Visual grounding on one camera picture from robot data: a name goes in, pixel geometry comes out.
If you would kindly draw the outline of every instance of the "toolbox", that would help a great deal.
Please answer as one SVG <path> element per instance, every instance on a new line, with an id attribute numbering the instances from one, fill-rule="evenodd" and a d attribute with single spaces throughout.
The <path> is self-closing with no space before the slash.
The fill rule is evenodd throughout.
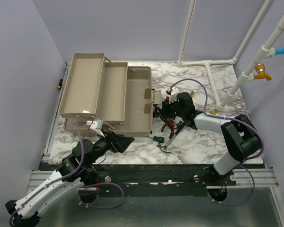
<path id="1" fill-rule="evenodd" d="M 153 104 L 162 100 L 161 91 L 151 88 L 151 68 L 106 60 L 104 53 L 74 53 L 58 110 L 64 129 L 77 134 L 77 120 L 96 117 L 116 134 L 148 136 Z M 96 136 L 85 124 L 79 129 L 83 136 Z"/>

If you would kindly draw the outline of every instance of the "gray floor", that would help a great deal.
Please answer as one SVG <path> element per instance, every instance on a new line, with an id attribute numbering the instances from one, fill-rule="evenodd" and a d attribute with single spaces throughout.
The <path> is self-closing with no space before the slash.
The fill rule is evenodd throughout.
<path id="1" fill-rule="evenodd" d="M 225 202 L 240 202 L 251 189 L 230 189 Z M 108 205 L 118 198 L 102 198 Z M 80 205 L 76 194 L 55 204 L 38 227 L 281 227 L 269 188 L 257 189 L 254 199 L 240 207 L 217 205 L 207 197 L 127 197 L 117 209 Z"/>

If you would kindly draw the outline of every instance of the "cable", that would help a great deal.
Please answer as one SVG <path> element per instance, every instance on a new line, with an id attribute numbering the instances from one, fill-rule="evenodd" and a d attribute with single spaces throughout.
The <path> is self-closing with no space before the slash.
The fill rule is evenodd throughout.
<path id="1" fill-rule="evenodd" d="M 107 206 L 107 207 L 102 207 L 102 206 L 96 206 L 96 205 L 92 205 L 92 204 L 88 204 L 88 203 L 84 203 L 81 201 L 81 197 L 79 195 L 79 192 L 78 192 L 78 200 L 79 200 L 79 205 L 83 204 L 83 205 L 86 205 L 86 207 L 94 207 L 94 208 L 98 208 L 98 209 L 112 209 L 112 208 L 116 208 L 116 207 L 119 207 L 121 206 L 123 203 L 124 203 L 124 191 L 123 189 L 117 185 L 116 183 L 95 183 L 95 184 L 91 184 L 91 185 L 87 185 L 87 186 L 83 186 L 83 188 L 89 188 L 89 187 L 94 187 L 94 186 L 100 186 L 100 185 L 112 185 L 112 186 L 115 186 L 117 187 L 118 189 L 120 189 L 121 191 L 121 194 L 122 194 L 122 197 L 121 197 L 121 200 L 115 204 L 115 205 L 111 205 L 111 206 Z"/>
<path id="2" fill-rule="evenodd" d="M 236 118 L 232 118 L 232 117 L 221 117 L 221 116 L 216 116 L 216 115 L 211 115 L 211 114 L 208 114 L 206 112 L 206 106 L 207 106 L 207 101 L 208 101 L 208 94 L 207 94 L 207 90 L 205 88 L 205 86 L 203 84 L 201 84 L 199 81 L 195 80 L 195 79 L 191 79 L 191 78 L 186 78 L 186 79 L 181 79 L 179 81 L 177 81 L 176 83 L 174 83 L 172 86 L 170 86 L 170 89 L 172 89 L 176 84 L 182 82 L 182 81 L 185 81 L 185 80 L 191 80 L 193 82 L 196 82 L 198 83 L 204 90 L 205 92 L 205 104 L 204 104 L 204 108 L 203 108 L 203 113 L 208 116 L 208 117 L 212 117 L 212 118 L 217 118 L 217 119 L 222 119 L 222 120 L 230 120 L 230 121 L 235 121 L 235 122 L 238 122 L 240 124 L 243 124 L 244 126 L 248 127 L 249 129 L 251 129 L 252 131 L 254 131 L 254 133 L 257 135 L 257 137 L 259 138 L 260 142 L 261 142 L 261 150 L 258 154 L 252 156 L 252 157 L 248 157 L 246 160 L 249 160 L 249 159 L 253 159 L 253 158 L 256 158 L 256 157 L 259 157 L 260 155 L 263 154 L 264 152 L 264 141 L 263 141 L 263 138 L 261 137 L 261 135 L 258 133 L 258 131 L 251 127 L 249 124 L 246 124 L 245 122 L 243 121 L 240 121 Z"/>
<path id="3" fill-rule="evenodd" d="M 209 194 L 209 192 L 207 192 L 207 195 L 208 195 L 208 197 L 212 200 L 212 202 L 215 202 L 215 203 L 220 204 L 220 205 L 223 205 L 223 206 L 236 207 L 236 206 L 244 205 L 244 204 L 246 204 L 246 203 L 248 203 L 249 201 L 252 200 L 252 198 L 254 197 L 254 195 L 255 195 L 255 193 L 256 193 L 256 183 L 255 183 L 255 179 L 254 179 L 254 177 L 252 176 L 251 172 L 250 172 L 247 168 L 245 168 L 244 166 L 241 166 L 241 165 L 239 165 L 239 166 L 240 166 L 241 168 L 245 169 L 245 170 L 248 172 L 248 174 L 250 175 L 250 177 L 251 177 L 252 184 L 253 184 L 252 194 L 251 194 L 251 195 L 249 196 L 249 198 L 248 198 L 247 200 L 245 200 L 244 202 L 240 202 L 240 203 L 224 203 L 224 202 L 218 202 L 218 201 L 214 200 L 214 199 L 212 198 L 212 196 Z"/>
<path id="4" fill-rule="evenodd" d="M 31 197 L 29 197 L 24 203 L 22 203 L 22 204 L 20 205 L 19 208 L 17 208 L 17 209 L 11 214 L 11 216 L 10 216 L 10 218 L 9 218 L 9 226 L 15 227 L 15 226 L 13 225 L 13 217 L 18 213 L 19 210 L 21 210 L 26 204 L 28 204 L 28 202 L 30 202 L 35 196 L 37 196 L 40 192 L 42 192 L 45 188 L 48 188 L 48 187 L 49 187 L 50 185 L 52 185 L 53 183 L 56 183 L 56 182 L 58 182 L 58 181 L 60 181 L 60 180 L 63 180 L 63 179 L 65 179 L 65 178 L 68 178 L 68 177 L 72 176 L 74 173 L 76 173 L 76 172 L 81 168 L 81 166 L 82 166 L 82 164 L 83 164 L 83 159 L 84 159 L 84 147 L 83 147 L 83 141 L 82 141 L 82 137 L 81 137 L 81 134 L 80 134 L 80 131 L 79 131 L 79 125 L 78 125 L 80 122 L 86 122 L 86 121 L 77 121 L 77 122 L 76 122 L 77 132 L 78 132 L 78 136 L 79 136 L 79 140 L 80 140 L 80 145 L 81 145 L 81 160 L 80 160 L 79 165 L 77 166 L 77 168 L 76 168 L 74 171 L 72 171 L 71 173 L 69 173 L 69 174 L 67 174 L 67 175 L 65 175 L 65 176 L 63 176 L 63 177 L 60 177 L 60 178 L 58 178 L 58 179 L 55 179 L 55 180 L 51 181 L 50 183 L 47 183 L 47 184 L 45 185 L 45 187 L 40 188 L 38 191 L 36 191 Z"/>
<path id="5" fill-rule="evenodd" d="M 98 165 L 100 165 L 101 163 L 103 163 L 103 162 L 105 161 L 107 155 L 106 155 L 106 153 L 104 153 L 104 155 L 105 155 L 105 158 L 104 158 L 101 162 L 99 162 L 98 164 L 96 164 L 96 165 L 94 165 L 94 166 L 98 166 Z"/>

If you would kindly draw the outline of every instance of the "black wire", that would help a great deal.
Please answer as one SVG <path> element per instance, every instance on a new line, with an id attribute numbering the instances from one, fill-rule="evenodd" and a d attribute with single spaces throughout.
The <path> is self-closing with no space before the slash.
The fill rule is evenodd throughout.
<path id="1" fill-rule="evenodd" d="M 104 155 L 105 155 L 105 158 L 104 158 L 101 162 L 99 162 L 98 164 L 96 164 L 96 165 L 94 165 L 94 166 L 98 166 L 98 165 L 100 165 L 102 162 L 104 162 L 104 161 L 105 161 L 105 159 L 106 159 L 107 155 L 106 155 L 106 153 L 105 153 Z"/>

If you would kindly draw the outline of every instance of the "beige toolbox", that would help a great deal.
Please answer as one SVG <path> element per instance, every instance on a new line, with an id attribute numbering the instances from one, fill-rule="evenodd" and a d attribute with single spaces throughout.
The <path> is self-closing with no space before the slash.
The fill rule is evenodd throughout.
<path id="1" fill-rule="evenodd" d="M 97 117 L 117 134 L 148 136 L 152 104 L 161 103 L 161 91 L 151 89 L 151 68 L 128 70 L 127 62 L 105 59 L 103 53 L 74 54 L 58 111 L 66 118 L 64 129 L 77 134 L 78 119 Z M 95 136 L 85 124 L 79 128 L 82 135 Z"/>

